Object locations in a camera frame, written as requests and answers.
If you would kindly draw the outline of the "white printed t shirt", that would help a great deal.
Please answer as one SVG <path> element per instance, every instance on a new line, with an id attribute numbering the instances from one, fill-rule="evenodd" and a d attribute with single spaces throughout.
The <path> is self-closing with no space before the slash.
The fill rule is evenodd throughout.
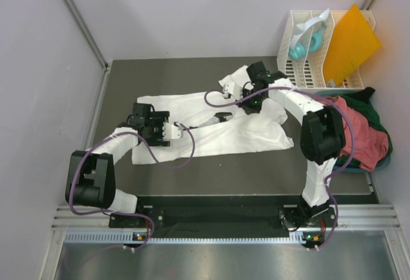
<path id="1" fill-rule="evenodd" d="M 291 149 L 293 139 L 283 129 L 288 115 L 277 102 L 263 101 L 259 113 L 247 115 L 242 108 L 212 108 L 206 104 L 226 104 L 218 92 L 182 95 L 146 95 L 139 103 L 152 104 L 156 111 L 169 111 L 171 122 L 192 128 L 190 135 L 173 140 L 168 147 L 147 149 L 140 144 L 132 150 L 135 165 L 173 161 L 178 158 L 205 157 L 248 152 Z"/>

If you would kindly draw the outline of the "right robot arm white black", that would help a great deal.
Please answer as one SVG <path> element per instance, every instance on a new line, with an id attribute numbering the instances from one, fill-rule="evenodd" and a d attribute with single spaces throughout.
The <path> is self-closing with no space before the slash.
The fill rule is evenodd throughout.
<path id="1" fill-rule="evenodd" d="M 263 102 L 273 100 L 300 123 L 300 150 L 307 159 L 306 183 L 297 211 L 283 212 L 283 226 L 296 231 L 313 226 L 329 209 L 328 187 L 331 173 L 345 145 L 343 119 L 333 106 L 325 106 L 308 96 L 280 71 L 269 72 L 263 62 L 246 68 L 252 88 L 242 88 L 242 96 L 254 97 L 240 103 L 245 110 L 260 110 Z"/>

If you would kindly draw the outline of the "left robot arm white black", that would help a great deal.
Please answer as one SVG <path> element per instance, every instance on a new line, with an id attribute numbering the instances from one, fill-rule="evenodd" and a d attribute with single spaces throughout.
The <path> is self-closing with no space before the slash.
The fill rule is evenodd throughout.
<path id="1" fill-rule="evenodd" d="M 139 226 L 145 220 L 152 229 L 154 222 L 138 207 L 138 197 L 117 188 L 115 164 L 140 144 L 147 148 L 170 146 L 170 138 L 165 135 L 169 118 L 169 111 L 134 103 L 132 113 L 112 134 L 86 151 L 74 151 L 65 189 L 70 211 L 78 216 L 113 212 L 123 215 L 130 226 Z"/>

